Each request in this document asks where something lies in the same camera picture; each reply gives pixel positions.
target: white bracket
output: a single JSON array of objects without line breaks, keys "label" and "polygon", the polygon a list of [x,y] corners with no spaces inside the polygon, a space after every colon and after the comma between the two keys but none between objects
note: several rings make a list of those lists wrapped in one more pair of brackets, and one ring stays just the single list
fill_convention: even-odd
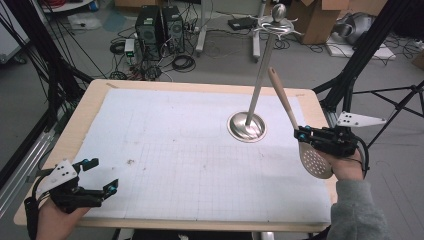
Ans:
[{"label": "white bracket", "polygon": [[68,159],[63,159],[63,161],[56,165],[50,175],[46,177],[45,181],[38,186],[37,194],[43,194],[77,176],[78,173]]},{"label": "white bracket", "polygon": [[342,112],[337,119],[337,126],[342,127],[366,127],[378,124],[385,124],[384,118],[368,117],[348,112]]}]

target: floor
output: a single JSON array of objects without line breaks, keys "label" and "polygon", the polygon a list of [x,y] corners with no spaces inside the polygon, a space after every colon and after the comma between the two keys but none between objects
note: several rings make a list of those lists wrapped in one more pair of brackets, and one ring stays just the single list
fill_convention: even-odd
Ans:
[{"label": "floor", "polygon": [[[86,9],[71,11],[85,12]],[[112,5],[102,6],[95,13],[103,26],[96,30],[77,31],[75,39],[103,71],[112,68],[110,40],[117,33],[134,26],[134,14],[118,11]],[[229,16],[213,14],[208,28],[230,30],[226,25]],[[162,74],[159,81],[188,83],[209,83],[253,86],[259,64],[251,56],[250,35],[229,35],[222,32],[209,32],[204,53],[194,57],[196,68],[189,73],[175,71]],[[77,67],[91,76],[100,76],[96,67],[89,61],[69,36],[64,37]],[[405,45],[407,39],[401,39]],[[265,40],[261,41],[262,49]],[[347,58],[330,57],[325,48],[315,49],[296,41],[285,42],[287,49],[275,49],[271,57],[273,66],[288,88],[314,88],[336,77],[346,65]],[[396,53],[396,59],[387,65],[380,60],[372,60],[361,73],[355,84],[355,91],[383,88],[408,87],[418,85],[424,78],[423,70],[411,64],[412,55],[402,54],[404,48],[388,43]],[[125,71],[121,63],[119,69]],[[47,103],[41,85],[30,63],[20,65],[9,62],[0,65],[0,167],[14,153],[16,148],[44,113]],[[264,86],[271,86],[268,79]],[[400,101],[408,90],[390,91],[383,95]],[[326,93],[318,95],[319,99]],[[418,112],[421,104],[416,95],[407,105]],[[394,106],[371,94],[353,96],[352,112],[362,115],[388,118]],[[354,133],[370,142],[381,126],[353,129]],[[422,149],[424,147],[423,119],[401,111],[392,124],[370,149],[370,167],[367,180],[372,184],[376,205],[385,213],[393,239],[422,239],[424,235],[424,180],[422,178]],[[0,221],[0,232],[4,239],[27,239],[26,230],[13,223],[16,209],[29,189],[25,184]],[[114,229],[78,228],[69,239],[111,239]],[[305,234],[276,233],[276,239],[301,239]]]}]

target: sleeve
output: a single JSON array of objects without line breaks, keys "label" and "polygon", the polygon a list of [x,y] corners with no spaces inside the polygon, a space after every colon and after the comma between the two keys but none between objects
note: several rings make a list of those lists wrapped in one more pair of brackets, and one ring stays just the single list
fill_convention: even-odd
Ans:
[{"label": "sleeve", "polygon": [[328,240],[390,239],[386,218],[375,207],[368,182],[341,180],[336,190],[338,202],[331,207]]}]

